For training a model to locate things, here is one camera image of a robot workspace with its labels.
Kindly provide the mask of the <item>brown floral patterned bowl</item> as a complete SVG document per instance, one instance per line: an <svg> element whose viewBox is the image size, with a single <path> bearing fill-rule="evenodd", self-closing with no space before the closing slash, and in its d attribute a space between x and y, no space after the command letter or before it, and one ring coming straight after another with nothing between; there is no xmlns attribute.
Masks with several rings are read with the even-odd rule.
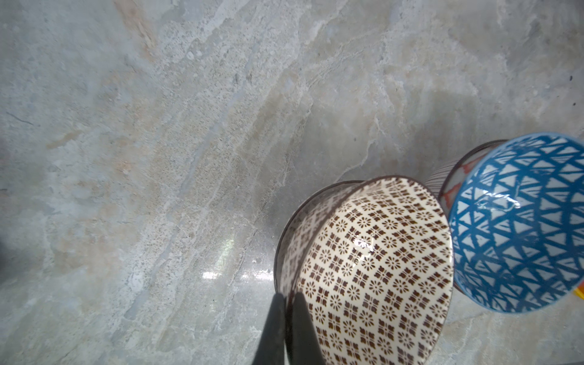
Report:
<svg viewBox="0 0 584 365"><path fill-rule="evenodd" d="M447 216L406 176L338 182L285 226L275 290L307 310L327 364L423 364L453 294Z"/></svg>

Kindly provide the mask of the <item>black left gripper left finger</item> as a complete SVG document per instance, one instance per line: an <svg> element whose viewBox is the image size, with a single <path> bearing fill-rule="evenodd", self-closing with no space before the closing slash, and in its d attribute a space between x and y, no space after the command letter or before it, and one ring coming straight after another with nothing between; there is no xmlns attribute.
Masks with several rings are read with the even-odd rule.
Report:
<svg viewBox="0 0 584 365"><path fill-rule="evenodd" d="M284 335L285 299L282 294L275 294L252 365L283 365Z"/></svg>

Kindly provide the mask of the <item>pink striped patterned bowl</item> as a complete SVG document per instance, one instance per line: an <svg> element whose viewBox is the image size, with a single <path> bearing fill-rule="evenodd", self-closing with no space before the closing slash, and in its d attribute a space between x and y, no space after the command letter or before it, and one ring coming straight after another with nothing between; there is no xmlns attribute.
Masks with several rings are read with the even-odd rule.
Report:
<svg viewBox="0 0 584 365"><path fill-rule="evenodd" d="M430 175L425 185L435 195L446 216L450 215L456 196L474 167L492 150L505 142L505 139L501 139L481 144L463 157L446 163Z"/></svg>

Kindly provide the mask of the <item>yellow plastic bowl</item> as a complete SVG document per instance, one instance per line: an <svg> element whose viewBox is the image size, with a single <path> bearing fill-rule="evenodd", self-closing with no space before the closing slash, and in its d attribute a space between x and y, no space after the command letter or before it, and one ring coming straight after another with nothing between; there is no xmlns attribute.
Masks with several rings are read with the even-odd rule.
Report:
<svg viewBox="0 0 584 365"><path fill-rule="evenodd" d="M573 293L578 296L580 299L584 300L584 282L582 282L574 291Z"/></svg>

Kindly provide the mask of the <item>blue triangle patterned bowl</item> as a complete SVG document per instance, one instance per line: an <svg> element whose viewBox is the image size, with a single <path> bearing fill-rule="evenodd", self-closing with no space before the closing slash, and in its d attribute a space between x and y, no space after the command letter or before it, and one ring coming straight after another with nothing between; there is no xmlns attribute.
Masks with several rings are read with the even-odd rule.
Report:
<svg viewBox="0 0 584 365"><path fill-rule="evenodd" d="M499 313L547 307L583 280L583 144L552 132L486 155L450 209L454 281Z"/></svg>

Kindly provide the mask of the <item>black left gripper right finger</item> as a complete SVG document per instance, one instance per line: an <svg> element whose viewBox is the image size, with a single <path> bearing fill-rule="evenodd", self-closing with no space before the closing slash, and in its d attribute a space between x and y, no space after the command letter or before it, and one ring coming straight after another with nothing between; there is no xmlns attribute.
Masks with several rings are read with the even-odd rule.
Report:
<svg viewBox="0 0 584 365"><path fill-rule="evenodd" d="M313 327L307 301L301 292L294 294L288 307L288 360L292 365L325 365Z"/></svg>

